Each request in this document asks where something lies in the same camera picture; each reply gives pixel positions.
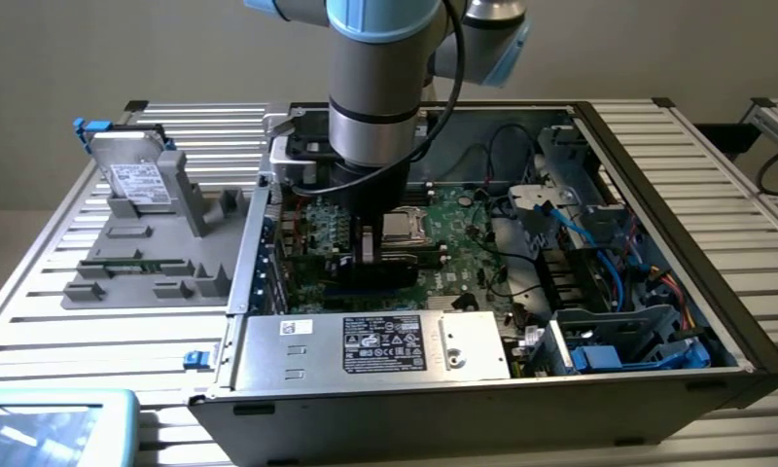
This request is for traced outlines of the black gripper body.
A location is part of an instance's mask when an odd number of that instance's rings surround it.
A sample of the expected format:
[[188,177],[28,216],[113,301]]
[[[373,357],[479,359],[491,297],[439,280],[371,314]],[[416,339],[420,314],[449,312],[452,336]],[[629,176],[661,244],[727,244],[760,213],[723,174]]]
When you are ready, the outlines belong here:
[[[337,162],[331,170],[331,187],[336,188],[355,182],[376,171],[376,167]],[[329,195],[329,199],[356,217],[376,219],[400,205],[408,185],[409,172],[411,164],[404,162],[383,176],[363,182],[355,188]]]

